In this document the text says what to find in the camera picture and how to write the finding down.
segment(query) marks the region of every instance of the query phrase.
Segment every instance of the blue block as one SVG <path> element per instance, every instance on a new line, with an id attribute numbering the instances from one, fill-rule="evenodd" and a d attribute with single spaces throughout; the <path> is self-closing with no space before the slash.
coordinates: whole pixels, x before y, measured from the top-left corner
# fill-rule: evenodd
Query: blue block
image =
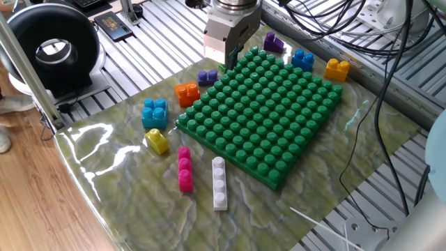
<path id="1" fill-rule="evenodd" d="M 141 117 L 144 128 L 166 128 L 168 118 L 169 106 L 166 100 L 160 98 L 154 102 L 151 98 L 145 99 Z"/>
<path id="2" fill-rule="evenodd" d="M 312 53 L 304 53 L 304 50 L 298 49 L 295 51 L 293 59 L 291 59 L 291 63 L 294 68 L 299 67 L 302 68 L 304 72 L 311 72 L 313 69 L 314 56 Z"/>

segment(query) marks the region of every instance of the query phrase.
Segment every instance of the purple block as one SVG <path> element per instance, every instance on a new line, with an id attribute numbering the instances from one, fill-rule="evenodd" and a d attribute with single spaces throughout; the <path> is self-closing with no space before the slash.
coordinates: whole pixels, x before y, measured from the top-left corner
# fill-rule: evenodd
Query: purple block
<path id="1" fill-rule="evenodd" d="M 284 42 L 276 38 L 274 32 L 270 31 L 266 34 L 265 43 L 263 44 L 263 49 L 270 52 L 283 53 Z"/>
<path id="2" fill-rule="evenodd" d="M 210 86 L 213 85 L 215 81 L 218 80 L 218 75 L 216 70 L 209 70 L 207 73 L 205 70 L 200 70 L 197 75 L 199 86 Z"/>

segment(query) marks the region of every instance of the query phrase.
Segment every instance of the toy building block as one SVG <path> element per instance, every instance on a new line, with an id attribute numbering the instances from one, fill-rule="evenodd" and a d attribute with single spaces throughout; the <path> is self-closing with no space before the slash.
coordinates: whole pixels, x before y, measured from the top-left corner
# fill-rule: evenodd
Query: toy building block
<path id="1" fill-rule="evenodd" d="M 212 184 L 214 187 L 214 211 L 228 210 L 226 170 L 222 157 L 216 157 L 212 160 Z"/>
<path id="2" fill-rule="evenodd" d="M 325 69 L 324 77 L 346 81 L 350 64 L 347 61 L 338 62 L 337 59 L 330 59 Z"/>
<path id="3" fill-rule="evenodd" d="M 270 31 L 266 34 L 263 49 L 270 52 L 283 53 L 284 42 L 282 42 L 279 38 L 276 38 L 274 32 Z"/>
<path id="4" fill-rule="evenodd" d="M 311 72 L 313 69 L 314 56 L 312 53 L 304 53 L 304 50 L 298 49 L 295 51 L 291 63 L 295 68 L 299 67 L 304 72 Z"/>
<path id="5" fill-rule="evenodd" d="M 181 192 L 193 191 L 192 185 L 192 160 L 190 150 L 186 147 L 180 147 L 178 150 L 178 185 Z"/>
<path id="6" fill-rule="evenodd" d="M 169 106 L 166 100 L 160 98 L 154 102 L 151 98 L 145 99 L 141 117 L 144 128 L 166 128 L 168 118 Z"/>
<path id="7" fill-rule="evenodd" d="M 159 155 L 169 150 L 169 144 L 164 136 L 161 135 L 158 129 L 152 129 L 146 133 L 147 144 L 152 146 Z"/>
<path id="8" fill-rule="evenodd" d="M 226 72 L 228 71 L 228 67 L 225 64 L 221 63 L 218 65 L 218 70 L 223 75 L 226 74 Z"/>
<path id="9" fill-rule="evenodd" d="M 335 110 L 342 87 L 273 55 L 253 54 L 247 52 L 240 73 L 228 70 L 175 124 L 277 189 Z"/>
<path id="10" fill-rule="evenodd" d="M 174 86 L 174 90 L 180 107 L 192 106 L 195 100 L 200 99 L 200 90 L 198 90 L 197 83 L 193 81 Z"/>
<path id="11" fill-rule="evenodd" d="M 216 70 L 209 70 L 207 73 L 205 70 L 200 70 L 197 75 L 199 86 L 210 86 L 218 80 L 218 75 Z"/>

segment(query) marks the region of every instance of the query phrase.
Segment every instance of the white cable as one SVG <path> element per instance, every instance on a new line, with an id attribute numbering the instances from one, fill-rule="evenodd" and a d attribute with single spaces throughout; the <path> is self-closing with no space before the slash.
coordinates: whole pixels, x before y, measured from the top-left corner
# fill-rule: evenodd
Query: white cable
<path id="1" fill-rule="evenodd" d="M 365 251 L 365 250 L 363 250 L 362 248 L 358 247 L 356 244 L 354 244 L 354 243 L 352 243 L 351 241 L 347 240 L 347 237 L 340 236 L 340 235 L 339 235 L 338 233 L 336 233 L 335 231 L 333 231 L 333 230 L 329 229 L 328 227 L 322 225 L 321 223 L 319 223 L 319 222 L 317 222 L 317 221 L 311 219 L 310 217 L 306 216 L 305 214 L 303 214 L 303 213 L 297 211 L 296 209 L 294 209 L 294 208 L 292 208 L 292 207 L 290 207 L 290 209 L 293 210 L 293 211 L 294 211 L 295 213 L 297 213 L 298 215 L 304 217 L 305 219 L 307 219 L 307 220 L 313 222 L 314 224 L 316 224 L 316 225 L 318 225 L 318 226 L 324 228 L 325 230 L 329 231 L 330 233 L 334 234 L 336 237 L 338 237 L 338 238 L 340 238 L 341 240 L 345 241 L 345 242 L 348 243 L 349 245 L 352 245 L 352 246 L 355 247 L 357 250 Z"/>

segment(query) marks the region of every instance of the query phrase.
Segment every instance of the round black device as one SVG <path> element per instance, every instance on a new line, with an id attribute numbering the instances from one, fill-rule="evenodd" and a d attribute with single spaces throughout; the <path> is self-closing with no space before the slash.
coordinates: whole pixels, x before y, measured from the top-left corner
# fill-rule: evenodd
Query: round black device
<path id="1" fill-rule="evenodd" d="M 200 9 L 200 10 L 207 6 L 204 0 L 185 0 L 184 3 L 189 8 Z"/>
<path id="2" fill-rule="evenodd" d="M 64 4 L 44 3 L 18 12 L 8 23 L 43 86 L 55 98 L 91 84 L 89 73 L 100 44 L 85 15 Z M 58 52 L 49 52 L 48 46 Z M 11 75 L 23 82 L 2 47 L 0 59 Z"/>
<path id="3" fill-rule="evenodd" d="M 139 4 L 132 4 L 132 7 L 133 7 L 133 11 L 134 11 L 134 13 L 135 13 L 135 15 L 138 17 L 138 18 L 142 18 L 143 17 L 143 10 L 142 10 L 142 6 L 140 6 Z"/>

